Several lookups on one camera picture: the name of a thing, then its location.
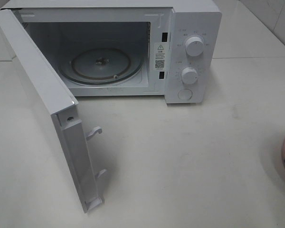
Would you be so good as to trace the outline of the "round white door release button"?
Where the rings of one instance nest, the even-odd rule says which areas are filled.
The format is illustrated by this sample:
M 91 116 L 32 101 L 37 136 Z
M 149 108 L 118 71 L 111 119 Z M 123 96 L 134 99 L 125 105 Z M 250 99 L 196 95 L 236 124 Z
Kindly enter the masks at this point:
M 182 89 L 178 92 L 180 100 L 190 100 L 192 98 L 192 91 L 190 89 Z

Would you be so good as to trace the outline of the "white timer knob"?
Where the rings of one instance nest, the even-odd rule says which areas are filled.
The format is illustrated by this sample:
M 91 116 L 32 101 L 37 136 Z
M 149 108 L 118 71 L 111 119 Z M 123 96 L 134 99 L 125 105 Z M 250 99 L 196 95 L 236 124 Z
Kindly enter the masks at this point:
M 186 67 L 181 71 L 181 80 L 185 85 L 192 85 L 197 82 L 199 74 L 196 69 L 192 67 Z

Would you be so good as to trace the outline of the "upper white power knob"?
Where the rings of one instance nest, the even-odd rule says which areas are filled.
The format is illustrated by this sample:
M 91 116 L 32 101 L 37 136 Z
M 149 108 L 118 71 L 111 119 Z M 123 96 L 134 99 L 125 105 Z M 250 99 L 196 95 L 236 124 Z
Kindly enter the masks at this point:
M 185 50 L 190 57 L 197 57 L 204 50 L 204 39 L 201 36 L 194 35 L 184 41 Z

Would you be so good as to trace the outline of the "white microwave oven body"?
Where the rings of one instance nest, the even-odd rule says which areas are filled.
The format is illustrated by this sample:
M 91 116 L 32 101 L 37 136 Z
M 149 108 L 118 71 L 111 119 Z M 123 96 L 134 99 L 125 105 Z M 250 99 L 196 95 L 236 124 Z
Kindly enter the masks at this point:
M 211 0 L 10 0 L 0 10 L 18 15 L 31 39 L 75 98 L 162 95 L 168 104 L 200 103 L 222 14 Z M 190 57 L 184 41 L 198 35 L 204 50 Z M 154 43 L 167 45 L 164 70 L 154 69 Z M 59 71 L 62 61 L 93 48 L 119 48 L 143 55 L 141 69 L 107 85 L 75 83 Z M 181 71 L 196 69 L 197 82 L 185 85 Z M 192 98 L 178 92 L 190 89 Z

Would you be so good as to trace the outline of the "white warning label sticker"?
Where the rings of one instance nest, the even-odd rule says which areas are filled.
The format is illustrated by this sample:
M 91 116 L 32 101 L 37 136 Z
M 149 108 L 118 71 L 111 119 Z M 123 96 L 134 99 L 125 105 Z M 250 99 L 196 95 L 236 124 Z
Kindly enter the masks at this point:
M 154 60 L 154 69 L 155 70 L 164 70 L 165 69 L 165 62 L 167 56 L 167 45 L 163 42 L 156 42 L 154 43 L 153 48 L 153 60 Z

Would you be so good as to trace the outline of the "glass microwave turntable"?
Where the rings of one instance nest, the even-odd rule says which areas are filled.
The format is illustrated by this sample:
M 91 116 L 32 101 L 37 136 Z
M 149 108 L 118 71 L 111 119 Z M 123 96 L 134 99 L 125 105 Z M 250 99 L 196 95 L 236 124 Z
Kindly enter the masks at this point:
M 107 85 L 126 80 L 142 67 L 143 55 L 119 48 L 93 48 L 61 62 L 60 73 L 84 85 Z

